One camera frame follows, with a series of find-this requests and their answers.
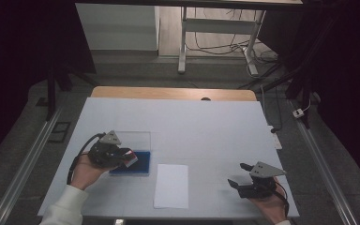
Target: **white table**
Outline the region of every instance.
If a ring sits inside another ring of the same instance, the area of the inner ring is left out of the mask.
[[[68,168],[84,143],[100,132],[147,131],[151,134],[149,176],[114,177],[104,173],[86,191],[82,214],[104,218],[260,218],[258,209],[240,199],[227,179],[251,181],[239,167],[263,161],[281,168],[260,102],[124,99],[90,97],[69,141],[66,153],[38,212],[60,197]],[[155,209],[158,164],[188,165],[189,209]],[[289,217],[298,217],[287,180]]]

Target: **wooden board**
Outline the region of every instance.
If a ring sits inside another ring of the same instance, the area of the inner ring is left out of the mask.
[[[256,101],[255,94],[250,90],[120,86],[98,86],[93,90],[91,97],[183,100],[201,100],[201,98],[210,98],[211,100],[221,101]]]

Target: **blue object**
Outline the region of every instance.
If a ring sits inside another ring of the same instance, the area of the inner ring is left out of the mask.
[[[115,170],[110,171],[110,175],[148,175],[150,173],[151,152],[134,151],[137,161],[131,166],[121,165]]]

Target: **white sleeve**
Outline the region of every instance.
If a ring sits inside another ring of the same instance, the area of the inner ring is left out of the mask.
[[[289,220],[284,220],[282,222],[277,223],[276,225],[291,225],[291,222]]]
[[[88,196],[83,190],[66,186],[60,199],[46,209],[40,224],[82,224],[81,210]]]

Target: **dark background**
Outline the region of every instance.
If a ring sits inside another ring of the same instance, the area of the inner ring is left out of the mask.
[[[21,114],[29,88],[51,69],[64,81],[67,66],[95,72],[72,1],[0,0],[0,142]]]
[[[297,52],[311,39],[310,31],[317,23],[310,13],[287,15],[267,14],[268,23],[271,16],[273,20],[279,17],[288,27],[288,32],[271,29],[277,35],[270,36],[285,46],[278,50],[280,56]],[[290,63],[290,69],[297,63]],[[74,3],[0,1],[0,142],[19,117],[30,86],[45,80],[51,68],[57,71],[63,65],[95,72]],[[323,121],[360,167],[360,1],[349,1],[341,10],[311,72],[312,90],[322,100],[318,109]]]

